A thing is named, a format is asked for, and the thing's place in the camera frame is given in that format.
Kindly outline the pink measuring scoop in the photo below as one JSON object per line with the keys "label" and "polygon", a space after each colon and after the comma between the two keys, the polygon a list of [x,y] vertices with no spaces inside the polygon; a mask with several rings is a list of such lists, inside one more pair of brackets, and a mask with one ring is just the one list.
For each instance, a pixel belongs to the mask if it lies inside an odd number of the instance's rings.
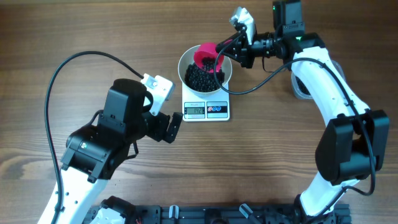
{"label": "pink measuring scoop", "polygon": [[199,69],[206,73],[213,73],[214,71],[216,73],[232,73],[231,60],[223,54],[218,55],[216,44],[213,42],[199,45],[193,53],[193,61]]}

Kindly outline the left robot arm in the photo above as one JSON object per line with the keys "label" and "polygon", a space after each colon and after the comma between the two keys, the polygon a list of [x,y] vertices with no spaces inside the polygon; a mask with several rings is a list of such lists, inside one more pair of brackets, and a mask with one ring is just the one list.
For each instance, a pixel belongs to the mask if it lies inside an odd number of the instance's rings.
{"label": "left robot arm", "polygon": [[120,164],[137,156],[137,141],[147,136],[157,142],[174,142],[183,115],[160,109],[175,85],[161,76],[141,81],[117,79],[108,91],[96,121],[71,133],[58,169],[52,196],[40,223],[82,223],[98,195]]}

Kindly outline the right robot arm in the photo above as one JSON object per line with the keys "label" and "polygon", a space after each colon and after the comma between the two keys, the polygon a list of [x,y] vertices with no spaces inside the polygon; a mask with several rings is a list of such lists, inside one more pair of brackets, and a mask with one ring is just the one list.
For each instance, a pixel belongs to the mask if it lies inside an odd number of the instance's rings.
{"label": "right robot arm", "polygon": [[308,90],[326,128],[315,151],[318,172],[295,203],[297,223],[328,218],[337,201],[356,184],[369,179],[366,195],[373,194],[376,172],[382,167],[389,118],[361,101],[338,73],[321,37],[305,30],[300,1],[275,1],[274,31],[258,33],[253,17],[238,7],[230,18],[236,33],[216,46],[251,68],[255,58],[277,57]]}

